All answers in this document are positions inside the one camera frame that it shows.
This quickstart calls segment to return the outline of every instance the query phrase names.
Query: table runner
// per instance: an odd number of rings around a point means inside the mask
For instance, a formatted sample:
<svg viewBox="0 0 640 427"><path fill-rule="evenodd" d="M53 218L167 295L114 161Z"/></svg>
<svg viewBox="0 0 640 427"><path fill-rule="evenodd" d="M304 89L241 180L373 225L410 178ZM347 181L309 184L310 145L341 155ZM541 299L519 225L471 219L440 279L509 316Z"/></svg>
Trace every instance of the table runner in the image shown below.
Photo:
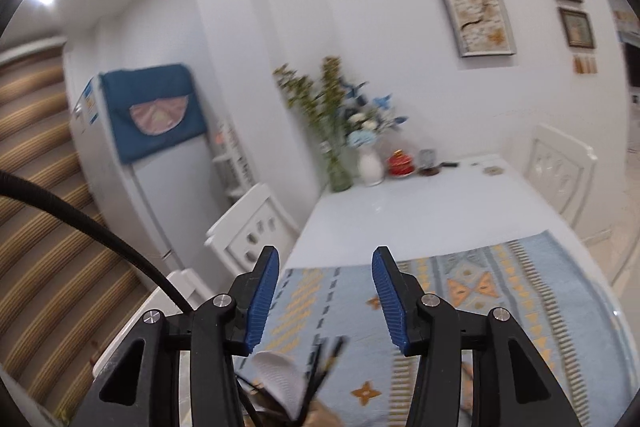
<svg viewBox="0 0 640 427"><path fill-rule="evenodd" d="M630 346L604 293L550 233L398 266L458 309L509 309L583 427L614 425L628 406L637 385ZM337 335L350 343L319 397L346 426L404 426L418 358L391 343L370 266L286 270L255 352L286 354L305 371L315 343ZM471 362L463 353L460 426L470 425ZM255 379L250 357L236 369Z"/></svg>

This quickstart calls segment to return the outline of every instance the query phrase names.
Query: white vase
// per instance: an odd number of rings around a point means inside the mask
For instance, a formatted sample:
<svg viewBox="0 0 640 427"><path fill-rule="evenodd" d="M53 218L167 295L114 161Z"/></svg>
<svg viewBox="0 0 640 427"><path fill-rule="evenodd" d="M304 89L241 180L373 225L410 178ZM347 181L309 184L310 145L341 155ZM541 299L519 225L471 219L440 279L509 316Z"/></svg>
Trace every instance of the white vase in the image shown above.
<svg viewBox="0 0 640 427"><path fill-rule="evenodd" d="M358 147L358 172L367 187L378 185L385 178L385 166L372 145Z"/></svg>

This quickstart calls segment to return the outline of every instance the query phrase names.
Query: floor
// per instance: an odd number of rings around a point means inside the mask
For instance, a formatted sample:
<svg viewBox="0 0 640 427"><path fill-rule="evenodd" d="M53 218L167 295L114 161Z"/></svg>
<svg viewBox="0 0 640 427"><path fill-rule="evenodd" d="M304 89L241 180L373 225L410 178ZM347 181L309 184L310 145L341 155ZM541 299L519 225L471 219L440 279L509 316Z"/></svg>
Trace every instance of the floor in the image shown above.
<svg viewBox="0 0 640 427"><path fill-rule="evenodd" d="M588 247L609 280L615 275L629 248L633 246L640 227L640 150L628 150L625 177L625 204L619 221L612 227L610 237ZM635 263L639 255L640 248L636 248L631 263ZM614 284L616 295L620 296L624 291L629 273L630 270L626 271L626 277L619 277Z"/></svg>

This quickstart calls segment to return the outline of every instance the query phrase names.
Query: chair backrest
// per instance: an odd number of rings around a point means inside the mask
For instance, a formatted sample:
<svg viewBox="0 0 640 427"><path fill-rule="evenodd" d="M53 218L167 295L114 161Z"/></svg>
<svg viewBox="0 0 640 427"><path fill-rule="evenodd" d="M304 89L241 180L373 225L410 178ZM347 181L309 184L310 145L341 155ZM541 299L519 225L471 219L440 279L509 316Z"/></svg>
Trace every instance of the chair backrest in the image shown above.
<svg viewBox="0 0 640 427"><path fill-rule="evenodd" d="M171 282L178 292L187 299L193 309L199 308L201 304L215 296L215 293L213 293L202 279L198 277L196 272L190 268L186 270L173 271L167 276L167 279L169 279L169 282ZM123 338L127 336L127 333L129 333L134 324L145 312L149 310L160 310L165 316L177 315L180 313L178 306L176 306L160 288L153 290L151 295L146 298L140 308L137 309L120 332L114 337L107 349L105 349L103 354L101 354L93 368L94 377L100 373L104 364L111 358L113 351L115 351L116 347L120 345Z"/></svg>
<svg viewBox="0 0 640 427"><path fill-rule="evenodd" d="M278 250L282 267L300 229L269 187L257 184L220 217L207 235L205 245L237 276L254 269L265 246Z"/></svg>
<svg viewBox="0 0 640 427"><path fill-rule="evenodd" d="M591 192L597 156L586 143L539 124L526 177L545 200L575 228Z"/></svg>

